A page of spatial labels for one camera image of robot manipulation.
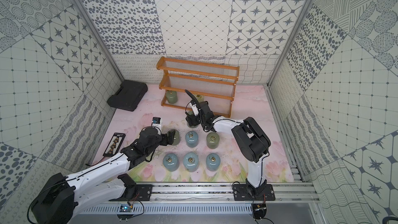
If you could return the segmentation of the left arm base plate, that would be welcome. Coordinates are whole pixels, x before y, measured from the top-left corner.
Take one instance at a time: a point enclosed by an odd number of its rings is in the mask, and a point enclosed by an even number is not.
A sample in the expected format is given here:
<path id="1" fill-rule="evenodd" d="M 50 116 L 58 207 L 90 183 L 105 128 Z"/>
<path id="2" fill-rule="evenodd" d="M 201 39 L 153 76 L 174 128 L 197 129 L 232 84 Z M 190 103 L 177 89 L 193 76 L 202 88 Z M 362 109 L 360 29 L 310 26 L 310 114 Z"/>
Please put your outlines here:
<path id="1" fill-rule="evenodd" d="M 123 197 L 126 199 L 126 201 L 150 201 L 152 189 L 152 184 L 138 184 L 135 186 L 127 186 Z"/>

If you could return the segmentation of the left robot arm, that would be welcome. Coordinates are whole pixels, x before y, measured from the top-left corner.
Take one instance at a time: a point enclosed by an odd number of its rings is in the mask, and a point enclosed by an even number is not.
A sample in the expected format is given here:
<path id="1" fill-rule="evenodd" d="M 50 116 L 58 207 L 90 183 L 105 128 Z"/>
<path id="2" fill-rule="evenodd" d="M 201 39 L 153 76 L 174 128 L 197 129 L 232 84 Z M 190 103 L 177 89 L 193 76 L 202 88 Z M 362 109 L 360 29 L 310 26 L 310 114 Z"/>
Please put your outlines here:
<path id="1" fill-rule="evenodd" d="M 158 127 L 146 127 L 129 146 L 108 160 L 83 171 L 51 176 L 31 202 L 27 214 L 37 224 L 67 224 L 77 214 L 106 201 L 138 199 L 137 183 L 127 172 L 148 162 L 159 146 L 174 143 L 175 130 L 163 134 Z"/>

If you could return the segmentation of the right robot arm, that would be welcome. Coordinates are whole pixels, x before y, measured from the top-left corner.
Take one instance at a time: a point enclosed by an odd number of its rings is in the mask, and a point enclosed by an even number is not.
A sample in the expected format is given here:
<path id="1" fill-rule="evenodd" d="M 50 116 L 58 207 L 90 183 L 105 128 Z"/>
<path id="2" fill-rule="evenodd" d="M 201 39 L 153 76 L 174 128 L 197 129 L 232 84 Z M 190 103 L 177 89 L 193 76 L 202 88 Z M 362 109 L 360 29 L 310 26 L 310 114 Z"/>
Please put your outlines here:
<path id="1" fill-rule="evenodd" d="M 204 132 L 220 132 L 232 135 L 242 155 L 248 160 L 246 178 L 247 193 L 258 197 L 267 186 L 263 172 L 263 160 L 269 155 L 271 140 L 252 117 L 243 120 L 229 119 L 215 115 L 208 102 L 198 101 L 190 91 L 185 93 L 191 98 L 192 114 L 186 113 L 186 121 L 190 126 L 200 125 Z"/>

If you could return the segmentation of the blue canister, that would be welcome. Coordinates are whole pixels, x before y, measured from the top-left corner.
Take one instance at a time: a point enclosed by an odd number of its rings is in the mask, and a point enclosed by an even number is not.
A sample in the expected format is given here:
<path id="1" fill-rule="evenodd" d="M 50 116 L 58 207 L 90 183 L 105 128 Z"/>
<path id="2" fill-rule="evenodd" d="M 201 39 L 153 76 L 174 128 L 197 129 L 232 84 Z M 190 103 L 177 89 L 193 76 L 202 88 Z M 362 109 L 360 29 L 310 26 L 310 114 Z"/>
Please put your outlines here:
<path id="1" fill-rule="evenodd" d="M 206 167 L 209 171 L 217 171 L 220 167 L 221 159 L 218 154 L 210 153 L 206 157 Z"/>
<path id="2" fill-rule="evenodd" d="M 199 136 L 195 131 L 189 131 L 185 134 L 185 141 L 188 147 L 197 147 L 199 143 Z"/>
<path id="3" fill-rule="evenodd" d="M 179 168 L 179 159 L 176 154 L 168 153 L 163 158 L 164 167 L 170 171 L 174 172 Z"/>
<path id="4" fill-rule="evenodd" d="M 194 152 L 185 154 L 183 158 L 183 165 L 188 172 L 195 172 L 199 167 L 198 155 Z"/>

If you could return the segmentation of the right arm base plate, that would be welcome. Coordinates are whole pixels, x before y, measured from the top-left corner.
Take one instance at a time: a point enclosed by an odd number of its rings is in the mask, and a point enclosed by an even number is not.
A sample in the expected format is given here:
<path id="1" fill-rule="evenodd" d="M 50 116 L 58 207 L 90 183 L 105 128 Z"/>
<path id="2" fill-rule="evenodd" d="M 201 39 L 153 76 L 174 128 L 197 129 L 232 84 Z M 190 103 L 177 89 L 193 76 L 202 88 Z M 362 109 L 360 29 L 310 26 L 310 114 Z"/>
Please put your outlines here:
<path id="1" fill-rule="evenodd" d="M 233 184 L 232 191 L 235 201 L 275 201 L 275 193 L 271 184 L 262 184 L 254 188 L 250 184 Z"/>

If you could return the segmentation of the green canister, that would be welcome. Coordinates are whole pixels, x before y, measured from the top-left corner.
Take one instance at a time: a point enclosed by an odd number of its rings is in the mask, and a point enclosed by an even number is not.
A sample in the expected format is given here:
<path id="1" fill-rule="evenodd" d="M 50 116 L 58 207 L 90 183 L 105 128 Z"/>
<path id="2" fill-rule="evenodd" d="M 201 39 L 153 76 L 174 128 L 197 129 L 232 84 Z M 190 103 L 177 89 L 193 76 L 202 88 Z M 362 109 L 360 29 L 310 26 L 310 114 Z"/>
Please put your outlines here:
<path id="1" fill-rule="evenodd" d="M 187 112 L 186 121 L 188 127 L 195 128 L 200 124 L 200 117 L 196 116 L 193 111 L 189 111 Z"/>
<path id="2" fill-rule="evenodd" d="M 210 149 L 216 149 L 220 143 L 220 136 L 216 132 L 208 133 L 206 137 L 206 145 Z"/>
<path id="3" fill-rule="evenodd" d="M 166 91 L 166 100 L 169 104 L 175 104 L 178 101 L 178 95 L 176 91 L 167 90 Z"/>
<path id="4" fill-rule="evenodd" d="M 179 131 L 176 129 L 172 129 L 174 131 L 174 137 L 173 137 L 173 146 L 177 146 L 180 143 L 180 134 Z"/>

